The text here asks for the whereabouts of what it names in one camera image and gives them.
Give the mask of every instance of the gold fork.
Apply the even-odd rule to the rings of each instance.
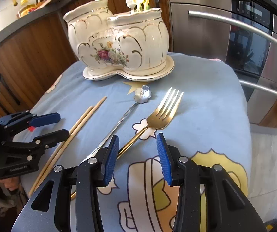
[[[164,129],[170,123],[170,121],[174,117],[176,110],[179,106],[181,97],[184,94],[182,92],[179,95],[178,100],[176,101],[179,90],[175,94],[176,89],[174,89],[170,95],[171,90],[172,90],[172,87],[167,91],[167,93],[165,94],[164,98],[162,99],[161,103],[158,105],[156,110],[154,110],[153,113],[151,115],[149,115],[149,117],[147,118],[147,126],[145,126],[142,130],[140,130],[133,138],[131,138],[129,140],[129,142],[127,144],[124,145],[124,147],[121,150],[119,150],[117,159],[119,159],[135,143],[135,141],[143,134],[143,132],[145,132],[148,128],[154,128],[154,129],[161,130],[161,129]]]

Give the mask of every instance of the oven handle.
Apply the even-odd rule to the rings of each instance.
[[[277,96],[277,91],[273,90],[273,89],[270,89],[268,87],[265,87],[265,86],[262,86],[262,85],[258,85],[258,84],[255,84],[255,83],[251,83],[251,82],[248,82],[248,81],[245,81],[245,80],[242,80],[242,79],[240,79],[239,82],[243,86],[254,88],[254,89],[258,89],[258,90],[267,91],[267,92],[272,93],[272,94]]]
[[[227,24],[230,24],[230,25],[235,25],[235,26],[240,27],[244,30],[248,30],[252,33],[260,35],[260,36],[264,37],[265,39],[268,39],[271,42],[277,44],[277,39],[276,38],[270,36],[269,34],[265,33],[262,30],[259,30],[256,27],[253,27],[249,24],[246,24],[244,22],[238,21],[238,20],[233,19],[233,18],[228,18],[228,17],[216,15],[216,14],[206,13],[206,12],[192,11],[192,10],[188,10],[188,16],[196,17],[196,18],[209,19],[209,20],[214,20],[214,21],[227,23]]]

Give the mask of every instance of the stainless steel appliance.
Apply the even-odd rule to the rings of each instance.
[[[252,0],[170,0],[173,51],[219,58],[259,124],[277,99],[277,16]]]

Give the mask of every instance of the blue tablecloth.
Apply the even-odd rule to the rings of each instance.
[[[148,84],[152,92],[148,103],[138,105],[116,131],[120,147],[146,125],[145,119],[170,87],[180,89],[184,96],[168,127],[161,131],[149,129],[144,133],[142,139],[117,161],[109,186],[99,189],[105,231],[172,230],[178,187],[168,187],[163,180],[155,140],[159,132],[164,133],[168,144],[178,147],[181,155],[192,158],[198,164],[223,165],[247,194],[251,138],[246,99],[238,78],[221,61],[177,53],[169,55],[175,62],[175,69],[168,76]],[[87,81],[82,76],[84,68],[82,62],[74,63],[31,110],[38,115],[58,112],[61,121],[36,128],[33,132],[25,130],[15,137],[15,140],[29,142],[37,135],[62,128],[70,130],[89,106],[107,96],[57,162],[65,168],[79,165],[99,144],[134,103],[134,92],[131,91],[139,85],[121,76],[103,81]],[[46,150],[39,163],[40,170],[53,151],[54,148]],[[29,192],[40,170],[21,177],[26,192]],[[204,196],[204,186],[201,186],[201,192]],[[74,201],[71,227],[72,231],[76,231],[73,204]]]

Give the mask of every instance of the metal screw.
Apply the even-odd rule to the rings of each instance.
[[[55,166],[54,167],[54,171],[57,173],[57,172],[60,172],[62,170],[62,167],[61,166]]]
[[[89,164],[94,164],[94,163],[96,163],[97,161],[98,161],[98,160],[97,160],[96,158],[94,158],[94,157],[88,159],[88,163],[89,163]]]
[[[219,164],[214,165],[214,169],[218,172],[220,172],[222,170],[222,166],[220,166]]]
[[[185,156],[181,156],[181,157],[179,157],[178,160],[179,160],[181,163],[186,163],[186,162],[188,161],[188,158],[185,157]]]

